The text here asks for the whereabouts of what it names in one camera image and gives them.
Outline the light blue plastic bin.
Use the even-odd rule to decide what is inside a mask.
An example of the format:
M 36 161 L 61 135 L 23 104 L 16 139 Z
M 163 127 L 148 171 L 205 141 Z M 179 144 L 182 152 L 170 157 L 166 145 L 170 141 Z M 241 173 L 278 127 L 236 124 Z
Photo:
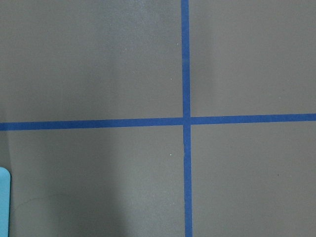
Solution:
M 7 169 L 0 168 L 0 237 L 8 237 L 9 207 L 10 207 L 10 180 Z

